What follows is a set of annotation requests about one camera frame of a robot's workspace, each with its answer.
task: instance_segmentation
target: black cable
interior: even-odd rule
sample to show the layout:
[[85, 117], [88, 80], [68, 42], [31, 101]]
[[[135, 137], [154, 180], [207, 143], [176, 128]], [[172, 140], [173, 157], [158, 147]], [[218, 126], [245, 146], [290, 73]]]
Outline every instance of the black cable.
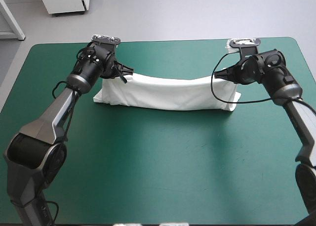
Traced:
[[57, 215], [58, 215], [58, 212], [59, 212], [59, 206], [57, 204], [57, 202], [55, 201], [45, 201], [46, 203], [49, 203], [49, 204], [53, 204], [56, 206], [56, 213], [55, 213], [55, 217], [53, 219], [53, 222], [55, 223], [55, 220], [57, 219]]
[[316, 110], [311, 105], [309, 105], [308, 103], [306, 103], [306, 102], [304, 102], [303, 100], [300, 100], [300, 99], [293, 99], [293, 101], [296, 101], [296, 102], [306, 106], [307, 108], [309, 108], [314, 113], [314, 115], [316, 115]]
[[51, 94], [53, 95], [54, 99], [56, 99], [56, 96], [55, 96], [55, 91], [56, 89], [59, 87], [60, 84], [68, 84], [66, 81], [59, 81], [56, 86], [53, 88], [53, 91], [51, 92]]
[[[219, 101], [222, 101], [224, 103], [228, 103], [228, 104], [249, 104], [249, 103], [258, 103], [258, 102], [264, 102], [264, 101], [270, 101], [270, 100], [275, 100], [275, 99], [287, 99], [288, 102], [290, 101], [295, 101], [295, 102], [298, 102], [304, 106], [306, 106], [307, 108], [309, 108], [315, 115], [316, 115], [316, 110], [313, 109], [312, 106], [310, 106], [308, 103], [304, 102], [302, 99], [300, 98], [290, 98], [290, 97], [275, 97], [275, 98], [266, 98], [266, 99], [262, 99], [262, 100], [254, 100], [254, 101], [225, 101], [225, 100], [222, 100], [220, 99], [218, 96], [216, 96], [216, 94], [214, 93], [214, 89], [213, 89], [213, 76], [214, 76], [214, 73], [215, 73], [215, 70], [217, 69], [218, 65], [222, 62], [222, 60], [227, 56], [229, 55], [229, 53], [223, 55], [223, 57], [218, 61], [218, 63], [216, 64], [215, 68], [213, 69], [213, 72], [212, 72], [212, 76], [211, 76], [211, 91], [212, 91], [212, 94], [214, 95], [214, 97], [219, 100]], [[286, 69], [284, 70], [284, 68], [282, 69], [284, 74], [287, 73], [288, 74], [288, 71], [286, 71]]]
[[258, 103], [258, 102], [264, 102], [264, 101], [269, 101], [269, 100], [272, 100], [272, 98], [266, 98], [266, 99], [262, 99], [262, 100], [255, 100], [255, 101], [225, 101], [225, 100], [222, 100], [220, 99], [218, 96], [216, 96], [216, 94], [214, 93], [214, 89], [213, 89], [213, 76], [214, 76], [214, 73], [215, 73], [215, 70], [217, 69], [218, 65], [222, 62], [222, 60], [227, 56], [229, 55], [229, 53], [223, 55], [223, 57], [218, 61], [218, 63], [216, 64], [213, 72], [212, 72], [212, 76], [211, 76], [211, 91], [212, 91], [212, 94], [213, 96], [219, 100], [219, 101], [222, 101], [224, 103], [228, 103], [228, 104], [249, 104], [249, 103]]

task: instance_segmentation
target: gray floor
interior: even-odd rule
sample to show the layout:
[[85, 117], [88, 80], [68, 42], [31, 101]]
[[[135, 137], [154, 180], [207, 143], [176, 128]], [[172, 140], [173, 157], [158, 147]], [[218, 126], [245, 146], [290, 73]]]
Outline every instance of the gray floor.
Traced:
[[2, 84], [20, 46], [18, 40], [0, 40], [0, 84]]
[[95, 33], [123, 42], [293, 37], [316, 76], [316, 0], [91, 0], [85, 15], [61, 17], [48, 15], [41, 0], [5, 1], [26, 40], [13, 60], [16, 42], [10, 55], [0, 43], [0, 110], [33, 45], [87, 42]]

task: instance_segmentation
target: folded white towel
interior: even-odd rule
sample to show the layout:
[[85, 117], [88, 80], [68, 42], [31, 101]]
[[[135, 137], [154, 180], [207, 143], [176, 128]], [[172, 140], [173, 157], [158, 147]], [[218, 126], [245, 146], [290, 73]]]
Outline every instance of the folded white towel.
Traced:
[[[233, 111], [236, 104], [218, 101], [211, 92], [211, 76], [193, 79], [162, 79], [140, 74], [125, 76], [127, 84], [120, 78], [104, 79], [94, 102], [110, 105], [138, 106], [163, 110], [222, 109]], [[215, 94], [227, 101], [238, 101], [237, 85], [222, 79], [213, 79]]]

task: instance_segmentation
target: green table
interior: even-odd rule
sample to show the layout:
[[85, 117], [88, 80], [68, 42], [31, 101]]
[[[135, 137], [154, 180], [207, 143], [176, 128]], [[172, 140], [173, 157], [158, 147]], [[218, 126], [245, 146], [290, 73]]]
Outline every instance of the green table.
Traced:
[[[193, 79], [210, 75], [225, 42], [129, 42], [117, 57], [139, 74]], [[32, 47], [0, 114], [1, 151], [47, 108], [84, 45]], [[284, 53], [304, 100], [316, 106], [316, 85], [295, 40], [262, 39], [260, 51], [273, 48]], [[237, 60], [230, 55], [222, 67]], [[45, 191], [60, 205], [57, 223], [293, 224], [307, 215], [294, 178], [301, 143], [282, 108], [271, 101], [232, 113], [109, 106], [92, 101], [101, 82], [76, 105], [68, 158]], [[258, 84], [238, 91], [241, 100], [267, 97]], [[6, 171], [1, 159], [0, 223], [19, 223]]]

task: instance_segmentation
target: robotic arm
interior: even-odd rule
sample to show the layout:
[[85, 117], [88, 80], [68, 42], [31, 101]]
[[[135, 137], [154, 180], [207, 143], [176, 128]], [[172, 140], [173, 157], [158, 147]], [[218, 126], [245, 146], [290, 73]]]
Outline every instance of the robotic arm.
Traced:
[[[53, 226], [42, 190], [49, 187], [66, 159], [63, 129], [74, 104], [91, 90], [96, 80], [133, 74], [116, 61], [120, 39], [95, 35], [77, 54], [77, 62], [67, 77], [67, 86], [45, 112], [23, 126], [4, 153], [8, 164], [7, 192], [24, 226]], [[259, 39], [231, 40], [229, 52], [239, 52], [240, 61], [221, 71], [215, 78], [237, 84], [263, 84], [276, 105], [287, 112], [303, 147], [296, 157], [296, 181], [310, 213], [296, 225], [316, 225], [316, 113], [301, 99], [302, 88], [286, 68], [284, 56], [277, 50], [258, 53]]]
[[214, 72], [215, 78], [248, 85], [263, 84], [276, 105], [282, 106], [299, 136], [303, 147], [295, 161], [296, 182], [310, 214], [297, 223], [300, 226], [316, 225], [316, 112], [302, 101], [302, 88], [286, 68], [283, 54], [274, 49], [258, 53], [259, 39], [229, 40], [230, 53], [239, 52], [240, 61], [226, 69]]
[[63, 126], [76, 101], [99, 77], [120, 77], [126, 83], [124, 75], [133, 74], [133, 69], [116, 60], [119, 43], [119, 38], [94, 35], [78, 52], [63, 92], [37, 120], [21, 128], [5, 151], [7, 193], [24, 226], [54, 225], [42, 190], [49, 187], [66, 159]]

